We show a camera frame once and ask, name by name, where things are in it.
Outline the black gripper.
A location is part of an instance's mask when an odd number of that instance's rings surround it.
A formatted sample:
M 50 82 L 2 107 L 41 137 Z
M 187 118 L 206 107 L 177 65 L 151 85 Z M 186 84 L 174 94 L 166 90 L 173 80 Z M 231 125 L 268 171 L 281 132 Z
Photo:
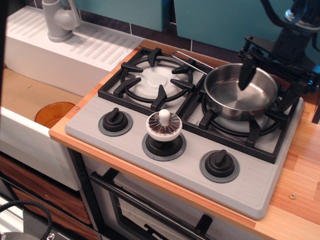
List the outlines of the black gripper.
M 314 93 L 320 88 L 320 65 L 305 53 L 309 43 L 314 50 L 318 34 L 298 34 L 284 29 L 277 40 L 267 40 L 253 35 L 245 37 L 245 45 L 239 52 L 242 59 L 238 87 L 245 90 L 261 68 L 272 75 L 291 83 L 287 90 L 280 90 L 282 97 L 277 111 L 284 112 L 300 99 L 302 94 Z

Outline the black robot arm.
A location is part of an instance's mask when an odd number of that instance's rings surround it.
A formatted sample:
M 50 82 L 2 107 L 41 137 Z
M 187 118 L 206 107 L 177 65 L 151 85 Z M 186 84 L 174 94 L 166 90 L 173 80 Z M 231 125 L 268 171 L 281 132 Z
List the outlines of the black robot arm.
M 267 40 L 248 35 L 240 50 L 242 67 L 239 87 L 244 90 L 260 68 L 290 83 L 278 111 L 287 110 L 301 95 L 314 93 L 320 87 L 320 66 L 305 53 L 309 43 L 316 51 L 320 31 L 320 2 L 318 0 L 295 0 L 281 20 L 268 0 L 263 8 L 270 21 L 282 30 L 277 40 Z

